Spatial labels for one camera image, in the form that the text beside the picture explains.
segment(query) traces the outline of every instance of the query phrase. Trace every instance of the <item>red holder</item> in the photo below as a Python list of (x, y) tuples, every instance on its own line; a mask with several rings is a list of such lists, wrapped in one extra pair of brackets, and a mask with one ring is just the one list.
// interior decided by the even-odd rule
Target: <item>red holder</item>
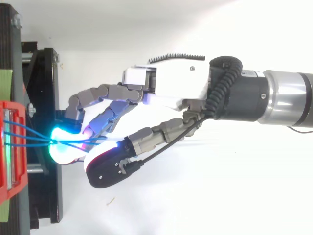
[(4, 120), (25, 125), (25, 106), (15, 102), (0, 101), (0, 204), (20, 192), (28, 182), (26, 147), (4, 145), (8, 141), (26, 144), (26, 139), (3, 133), (7, 131), (26, 136), (26, 130), (6, 124)]

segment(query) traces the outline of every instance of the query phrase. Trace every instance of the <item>green paper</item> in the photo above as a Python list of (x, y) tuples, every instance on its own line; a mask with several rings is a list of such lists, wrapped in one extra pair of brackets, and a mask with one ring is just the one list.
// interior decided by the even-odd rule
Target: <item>green paper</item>
[(12, 70), (0, 70), (0, 100), (10, 100)]
[[(10, 100), (12, 84), (12, 70), (0, 70), (0, 100)], [(9, 220), (10, 200), (0, 204), (0, 222)]]
[(5, 200), (0, 204), (0, 222), (7, 223), (9, 220), (10, 200)]

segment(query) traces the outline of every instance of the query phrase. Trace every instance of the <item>screw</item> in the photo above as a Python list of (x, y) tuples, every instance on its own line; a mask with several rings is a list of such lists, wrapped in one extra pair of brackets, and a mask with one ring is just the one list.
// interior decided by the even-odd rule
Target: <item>screw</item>
[(17, 29), (21, 29), (22, 25), (21, 25), (21, 16), (20, 14), (15, 14), (13, 19), (12, 19), (12, 25), (17, 28)]
[(36, 113), (36, 108), (34, 108), (33, 104), (30, 103), (27, 106), (27, 109), (28, 109), (28, 115), (32, 118), (34, 116), (34, 113)]
[(55, 62), (55, 63), (59, 63), (59, 62), (60, 62), (60, 56), (59, 56), (59, 54), (54, 54), (53, 59), (54, 59), (54, 62)]

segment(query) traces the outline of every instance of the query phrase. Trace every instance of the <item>blue wire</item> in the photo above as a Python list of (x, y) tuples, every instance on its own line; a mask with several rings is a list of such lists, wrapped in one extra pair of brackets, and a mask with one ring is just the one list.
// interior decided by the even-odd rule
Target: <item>blue wire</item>
[(31, 137), (31, 136), (22, 136), (22, 135), (18, 135), (18, 134), (14, 134), (11, 132), (3, 132), (5, 135), (10, 135), (10, 136), (15, 136), (15, 137), (19, 137), (19, 138), (23, 138), (23, 139), (27, 139), (27, 140), (31, 140), (31, 141), (44, 141), (44, 142), (50, 142), (50, 140), (45, 140), (42, 138), (37, 138), (37, 137)]
[(10, 135), (10, 136), (15, 136), (18, 138), (23, 138), (23, 139), (27, 139), (27, 140), (32, 140), (32, 141), (44, 141), (44, 142), (53, 142), (53, 143), (86, 143), (86, 144), (93, 144), (93, 145), (98, 145), (96, 143), (90, 143), (88, 141), (92, 141), (92, 140), (98, 140), (97, 138), (91, 138), (91, 139), (86, 139), (86, 140), (78, 140), (78, 141), (58, 141), (58, 140), (45, 140), (45, 139), (41, 139), (41, 138), (37, 138), (37, 137), (31, 137), (31, 136), (23, 136), (23, 135), (18, 135), (18, 134), (14, 134), (11, 132), (3, 132), (5, 135)]
[(44, 136), (44, 135), (40, 134), (39, 132), (37, 132), (37, 131), (35, 131), (35, 130), (29, 128), (28, 126), (24, 126), (24, 125), (22, 125), (22, 124), (15, 123), (15, 122), (11, 122), (11, 121), (6, 121), (6, 120), (4, 120), (3, 122), (4, 122), (4, 123), (7, 123), (7, 124), (10, 124), (10, 125), (15, 125), (15, 126), (22, 127), (22, 128), (24, 128), (24, 129), (26, 129), (27, 131), (30, 131), (30, 132), (36, 134), (37, 136), (40, 136), (41, 138), (44, 138), (44, 139), (46, 139), (46, 140), (50, 140), (50, 141), (53, 140), (53, 139), (48, 138), (47, 136)]
[(13, 146), (13, 147), (42, 147), (49, 146), (49, 143), (34, 143), (34, 144), (19, 144), (19, 143), (4, 143), (4, 145)]
[[(11, 121), (6, 121), (6, 120), (4, 120), (3, 122), (4, 122), (4, 123), (7, 123), (7, 124), (10, 124), (10, 125), (15, 125), (15, 126), (19, 126), (19, 127), (21, 127), (21, 128), (24, 128), (24, 129), (28, 130), (29, 132), (32, 132), (32, 133), (36, 134), (37, 136), (40, 136), (40, 137), (42, 137), (43, 139), (45, 139), (45, 140), (47, 140), (47, 141), (49, 141), (49, 142), (52, 141), (53, 143), (55, 143), (55, 140), (53, 140), (53, 139), (51, 139), (51, 138), (48, 138), (47, 136), (42, 135), (41, 133), (39, 133), (39, 132), (37, 132), (37, 131), (35, 131), (35, 130), (29, 128), (28, 126), (25, 126), (25, 125), (22, 125), (22, 124), (19, 124), (19, 123), (15, 123), (15, 122), (11, 122)], [(97, 140), (97, 139), (103, 140), (103, 139), (106, 139), (106, 138), (91, 138), (91, 139), (88, 139), (88, 140), (75, 141), (75, 142), (77, 142), (77, 143), (85, 143), (85, 144), (94, 144), (94, 145), (98, 145), (97, 143), (88, 143), (88, 142), (85, 142), (85, 141)], [(70, 147), (73, 147), (73, 148), (77, 148), (77, 149), (79, 149), (79, 150), (82, 150), (82, 151), (88, 153), (87, 150), (82, 149), (82, 148), (80, 148), (80, 147), (77, 147), (77, 146), (75, 146), (75, 145), (73, 145), (73, 144), (69, 144), (68, 141), (59, 141), (59, 143), (62, 143), (62, 144), (64, 144), (64, 145), (67, 145), (67, 146), (70, 146)], [(48, 146), (48, 145), (50, 145), (50, 143), (46, 143), (46, 144), (25, 144), (25, 145), (22, 144), (22, 145), (16, 145), (16, 146), (22, 146), (22, 147), (35, 147), (35, 146), (37, 146), (37, 147), (40, 147), (40, 146)]]

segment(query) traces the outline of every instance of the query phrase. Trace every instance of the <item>white wall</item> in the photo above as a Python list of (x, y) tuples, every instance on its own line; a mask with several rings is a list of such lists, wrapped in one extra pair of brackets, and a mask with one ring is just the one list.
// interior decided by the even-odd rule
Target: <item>white wall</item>
[[(308, 0), (9, 2), (23, 15), (23, 39), (60, 54), (62, 109), (72, 94), (116, 84), (125, 68), (168, 52), (233, 55), (245, 69), (313, 73)], [(107, 105), (89, 108), (87, 121)], [(180, 116), (139, 106), (112, 137)], [(110, 188), (91, 187), (82, 164), (65, 166), (64, 218), (42, 220), (32, 234), (312, 234), (311, 139), (286, 127), (207, 121)]]

